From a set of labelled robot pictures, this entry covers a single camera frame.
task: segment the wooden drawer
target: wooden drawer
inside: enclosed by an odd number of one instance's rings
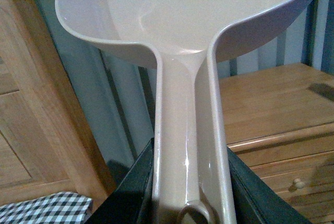
[[[313,193],[324,192],[331,190],[330,185],[334,183],[334,151],[273,162],[252,167],[252,170],[276,193],[285,192],[280,195],[284,199],[311,190],[315,190]],[[293,187],[295,179],[301,179],[305,187],[300,190]]]
[[[334,221],[334,215],[325,215],[325,216],[320,216],[320,217],[315,217],[309,219],[312,223],[321,223],[321,224],[332,224]]]
[[[291,139],[287,142],[277,143],[271,145],[271,140],[268,140],[269,144],[263,147],[254,149],[248,149],[241,152],[236,152],[238,157],[242,159],[249,167],[271,163],[275,161],[283,161],[292,158],[308,156],[312,154],[319,154],[326,151],[334,150],[334,135],[333,132],[327,134],[309,135],[318,130],[321,132],[321,128],[333,128],[333,124],[327,126],[315,127],[315,129],[304,129],[301,132],[302,137],[297,139]],[[291,133],[291,138],[295,137],[296,133]]]
[[[334,214],[334,201],[318,202],[294,208],[306,218],[316,218]]]

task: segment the wooden furniture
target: wooden furniture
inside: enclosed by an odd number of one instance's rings
[[[303,64],[220,80],[228,146],[313,223],[334,220],[334,77]]]
[[[115,183],[33,0],[0,0],[0,205]]]

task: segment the drawer knob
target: drawer knob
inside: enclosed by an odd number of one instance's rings
[[[305,182],[303,182],[301,179],[295,179],[293,181],[293,185],[297,188],[297,189],[302,189],[305,186]]]

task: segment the wooden panel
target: wooden panel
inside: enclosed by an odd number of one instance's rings
[[[312,186],[312,187],[304,187],[303,189],[298,189],[296,191],[282,191],[277,193],[278,196],[280,196],[282,199],[289,199],[292,197],[298,197],[301,195],[307,195],[307,194],[316,194],[316,193],[322,193],[327,191],[334,191],[334,183],[329,184],[323,184],[318,186]]]
[[[260,178],[334,164],[334,151],[252,167]]]
[[[315,218],[319,216],[334,214],[334,201],[319,202],[305,206],[294,207],[300,214],[306,218]]]
[[[284,200],[291,206],[302,206],[317,202],[334,201],[334,191],[295,196]]]
[[[31,179],[15,153],[0,133],[0,185]]]
[[[321,152],[334,150],[334,135],[310,136],[303,139],[291,140],[280,146],[265,146],[258,149],[249,149],[237,152],[237,155],[249,167],[265,163],[292,159]]]
[[[292,182],[295,179],[301,179],[305,183],[305,187],[333,183],[334,166],[314,167],[262,178],[262,180],[276,193],[283,191],[298,191],[292,187]]]
[[[221,79],[227,143],[333,122],[321,84],[333,76],[300,63]]]
[[[310,221],[314,224],[316,223],[332,224],[332,221],[334,221],[334,215],[326,215],[326,216],[311,218]]]
[[[48,196],[56,192],[75,192],[76,189],[70,180],[52,183],[30,183],[24,186],[13,186],[1,191],[0,206]]]
[[[0,96],[0,130],[33,179],[54,182],[68,178],[21,92]]]
[[[19,90],[4,63],[0,64],[0,95]]]
[[[0,8],[0,56],[27,108],[75,191],[102,202],[115,183],[36,4],[33,0],[0,0]]]

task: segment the wooden chest of drawers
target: wooden chest of drawers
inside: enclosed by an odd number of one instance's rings
[[[228,146],[313,223],[334,220],[334,77],[303,64],[220,80]]]

